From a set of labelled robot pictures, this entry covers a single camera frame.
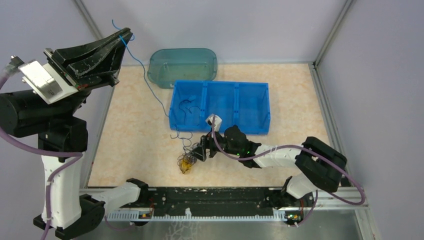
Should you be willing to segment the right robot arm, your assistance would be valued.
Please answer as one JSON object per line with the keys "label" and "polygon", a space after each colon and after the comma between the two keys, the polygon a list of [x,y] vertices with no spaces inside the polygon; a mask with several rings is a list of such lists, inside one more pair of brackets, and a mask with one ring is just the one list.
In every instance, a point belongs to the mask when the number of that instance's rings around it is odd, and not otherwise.
{"label": "right robot arm", "polygon": [[247,168],[298,168],[300,173],[289,177],[281,190],[287,206],[295,206],[316,190],[336,192],[347,165],[343,154],[316,137],[307,137],[301,145],[271,146],[248,140],[237,125],[227,128],[223,135],[218,131],[203,135],[188,155],[205,161],[217,153],[235,156]]}

